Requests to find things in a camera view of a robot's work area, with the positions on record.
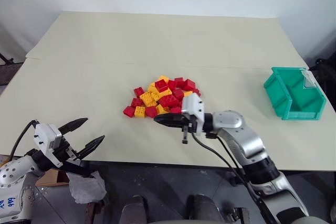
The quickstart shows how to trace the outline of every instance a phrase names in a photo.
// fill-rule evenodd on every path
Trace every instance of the plastic storage bin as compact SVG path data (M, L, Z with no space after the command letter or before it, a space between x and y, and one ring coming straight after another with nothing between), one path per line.
M326 98L305 68L272 68L264 88L283 120L318 120Z

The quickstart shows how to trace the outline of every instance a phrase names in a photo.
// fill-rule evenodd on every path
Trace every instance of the table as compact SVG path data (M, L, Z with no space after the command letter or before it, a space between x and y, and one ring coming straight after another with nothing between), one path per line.
M180 130L122 114L133 88L164 74L193 79L206 111L244 115L279 169L335 170L331 104L319 121L282 121L262 85L271 66L306 66L276 19L62 13L0 97L1 152L31 119L61 126L87 116L66 138L80 150L106 135L89 160L225 166L191 138L183 145ZM227 156L215 140L201 139ZM30 129L17 154L33 147Z

